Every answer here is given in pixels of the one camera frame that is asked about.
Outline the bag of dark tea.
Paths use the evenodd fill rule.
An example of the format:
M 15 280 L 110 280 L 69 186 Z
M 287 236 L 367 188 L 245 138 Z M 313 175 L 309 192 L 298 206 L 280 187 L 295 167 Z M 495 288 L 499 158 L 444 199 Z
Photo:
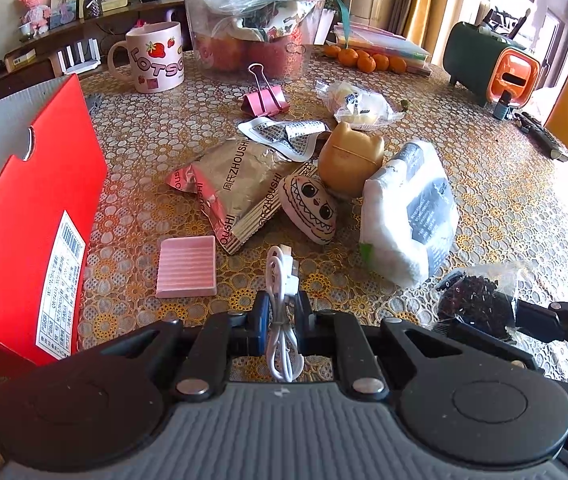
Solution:
M 521 301 L 531 298 L 533 278 L 521 262 L 452 270 L 436 284 L 440 323 L 463 322 L 500 341 L 513 342 Z

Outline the silver foil sachet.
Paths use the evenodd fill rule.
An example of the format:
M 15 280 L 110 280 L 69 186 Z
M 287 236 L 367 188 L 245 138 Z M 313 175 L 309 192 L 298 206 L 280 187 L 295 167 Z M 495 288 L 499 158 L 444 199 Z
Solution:
M 307 162 L 313 157 L 317 139 L 329 133 L 319 120 L 278 122 L 268 117 L 257 117 L 241 122 L 237 129 L 253 142 L 274 148 L 293 162 Z

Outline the pink binder clip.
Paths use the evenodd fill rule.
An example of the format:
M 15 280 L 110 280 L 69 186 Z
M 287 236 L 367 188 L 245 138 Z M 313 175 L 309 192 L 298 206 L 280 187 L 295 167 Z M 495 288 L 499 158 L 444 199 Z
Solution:
M 256 90 L 243 96 L 241 110 L 250 117 L 275 117 L 285 114 L 289 110 L 282 87 L 270 84 L 264 73 L 264 66 L 260 63 L 251 63 L 247 70 L 255 80 Z

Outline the pink striped sticky notepad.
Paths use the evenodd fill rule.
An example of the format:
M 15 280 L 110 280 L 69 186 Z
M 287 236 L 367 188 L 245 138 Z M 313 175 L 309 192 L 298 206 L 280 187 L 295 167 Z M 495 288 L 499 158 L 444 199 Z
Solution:
M 217 241 L 212 235 L 173 237 L 160 244 L 156 296 L 212 297 L 217 293 Z

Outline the cartoon face plush pouch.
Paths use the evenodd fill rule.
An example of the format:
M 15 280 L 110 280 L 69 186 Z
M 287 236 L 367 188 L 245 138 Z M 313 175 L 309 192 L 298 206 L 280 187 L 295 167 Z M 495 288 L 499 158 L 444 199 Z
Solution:
M 333 240 L 337 206 L 320 181 L 291 174 L 279 182 L 277 195 L 285 214 L 309 240 L 319 245 Z

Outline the gold snack packet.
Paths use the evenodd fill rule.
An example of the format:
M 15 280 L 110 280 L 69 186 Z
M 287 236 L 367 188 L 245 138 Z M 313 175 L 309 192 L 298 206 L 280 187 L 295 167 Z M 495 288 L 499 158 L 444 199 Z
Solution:
M 289 176 L 315 177 L 316 166 L 233 136 L 172 171 L 167 184 L 198 197 L 215 238 L 234 255 L 282 207 L 278 185 Z

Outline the orange bear shaped case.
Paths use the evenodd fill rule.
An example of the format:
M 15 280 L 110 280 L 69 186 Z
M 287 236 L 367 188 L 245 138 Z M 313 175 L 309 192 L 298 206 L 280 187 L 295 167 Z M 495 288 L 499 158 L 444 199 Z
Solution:
M 341 198 L 357 198 L 364 183 L 383 166 L 385 140 L 379 134 L 353 130 L 347 122 L 331 131 L 317 161 L 325 188 Z

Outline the blue small bottle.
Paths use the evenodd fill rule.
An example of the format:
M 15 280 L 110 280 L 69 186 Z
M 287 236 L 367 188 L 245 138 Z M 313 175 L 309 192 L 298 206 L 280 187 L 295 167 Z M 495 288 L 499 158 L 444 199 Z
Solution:
M 505 119 L 510 111 L 510 101 L 512 101 L 512 93 L 504 90 L 493 108 L 493 117 L 497 120 Z

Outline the clear bag of candy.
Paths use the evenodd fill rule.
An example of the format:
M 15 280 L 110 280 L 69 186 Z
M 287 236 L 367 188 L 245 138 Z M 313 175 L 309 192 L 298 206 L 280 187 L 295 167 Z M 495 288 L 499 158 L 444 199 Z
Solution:
M 405 115 L 380 93 L 362 89 L 346 81 L 325 84 L 318 81 L 315 92 L 336 122 L 346 122 L 354 130 L 374 131 L 398 122 Z

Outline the green orange desk organizer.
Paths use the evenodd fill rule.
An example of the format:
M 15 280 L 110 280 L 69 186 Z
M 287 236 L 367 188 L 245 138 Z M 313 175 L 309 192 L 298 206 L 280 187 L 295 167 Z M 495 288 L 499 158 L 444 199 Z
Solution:
M 448 35 L 443 68 L 450 84 L 461 84 L 474 93 L 478 103 L 497 103 L 510 95 L 509 105 L 521 108 L 538 84 L 541 64 L 514 41 L 492 30 L 458 22 Z

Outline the orange tangerine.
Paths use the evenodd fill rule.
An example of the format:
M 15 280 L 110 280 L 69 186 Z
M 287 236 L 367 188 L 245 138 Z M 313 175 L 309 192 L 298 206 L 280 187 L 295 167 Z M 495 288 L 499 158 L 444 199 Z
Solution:
M 337 58 L 338 62 L 345 67 L 355 67 L 357 66 L 357 62 L 359 62 L 359 54 L 351 48 L 340 50 Z
M 389 58 L 389 70 L 395 74 L 405 74 L 407 72 L 407 63 L 404 58 L 391 56 Z
M 387 72 L 389 70 L 390 62 L 386 55 L 376 53 L 372 55 L 372 59 L 375 61 L 375 70 L 377 72 Z
M 376 70 L 375 58 L 370 55 L 360 55 L 357 58 L 357 69 L 365 74 L 370 74 Z

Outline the plastic bag of apples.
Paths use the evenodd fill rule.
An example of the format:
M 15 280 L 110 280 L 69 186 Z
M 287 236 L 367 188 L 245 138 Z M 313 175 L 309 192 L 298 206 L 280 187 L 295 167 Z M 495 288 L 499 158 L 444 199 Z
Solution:
M 202 74 L 245 81 L 305 76 L 327 0 L 184 0 L 194 58 Z

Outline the white wifi router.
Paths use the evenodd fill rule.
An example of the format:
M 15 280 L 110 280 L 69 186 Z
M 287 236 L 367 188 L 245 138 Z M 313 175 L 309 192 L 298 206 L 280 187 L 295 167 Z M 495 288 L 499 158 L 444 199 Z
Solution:
M 96 70 L 102 64 L 101 53 L 98 50 L 98 40 L 88 38 L 67 44 L 50 57 L 56 77 L 71 74 L 84 74 Z

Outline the wooden tv cabinet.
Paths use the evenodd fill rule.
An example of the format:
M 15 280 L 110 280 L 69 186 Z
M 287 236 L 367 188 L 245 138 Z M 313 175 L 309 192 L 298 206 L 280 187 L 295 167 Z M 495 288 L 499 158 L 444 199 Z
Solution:
M 57 52 L 75 48 L 78 42 L 98 40 L 98 52 L 105 58 L 110 47 L 124 38 L 139 20 L 155 23 L 176 21 L 181 24 L 186 50 L 192 48 L 183 0 L 157 0 L 105 12 L 98 18 L 77 20 L 25 42 L 4 55 L 0 75 L 0 99 L 39 82 L 62 74 Z

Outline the pink plush bear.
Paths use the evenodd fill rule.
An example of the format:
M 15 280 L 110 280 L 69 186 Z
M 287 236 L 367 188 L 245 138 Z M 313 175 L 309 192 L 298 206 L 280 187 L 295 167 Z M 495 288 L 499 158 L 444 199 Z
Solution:
M 30 32 L 34 36 L 45 34 L 49 30 L 51 17 L 50 0 L 18 0 L 26 8 L 22 17 L 22 24 L 30 26 Z

